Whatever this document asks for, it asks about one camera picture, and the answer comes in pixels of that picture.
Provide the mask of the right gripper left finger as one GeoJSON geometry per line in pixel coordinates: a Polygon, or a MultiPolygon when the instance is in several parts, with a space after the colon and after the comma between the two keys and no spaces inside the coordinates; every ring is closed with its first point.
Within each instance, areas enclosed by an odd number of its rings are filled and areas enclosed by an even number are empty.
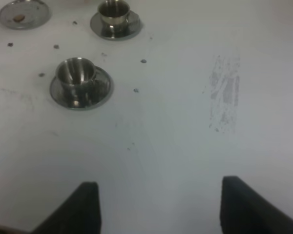
{"type": "Polygon", "coordinates": [[[84,182],[32,233],[99,234],[101,227],[99,186],[96,182],[84,182]]]}

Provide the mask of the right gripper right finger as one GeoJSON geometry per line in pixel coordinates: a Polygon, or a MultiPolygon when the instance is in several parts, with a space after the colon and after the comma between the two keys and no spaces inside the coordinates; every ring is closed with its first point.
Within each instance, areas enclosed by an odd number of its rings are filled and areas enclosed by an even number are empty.
{"type": "Polygon", "coordinates": [[[220,225],[224,234],[293,234],[293,219],[237,176],[222,179],[220,225]]]}

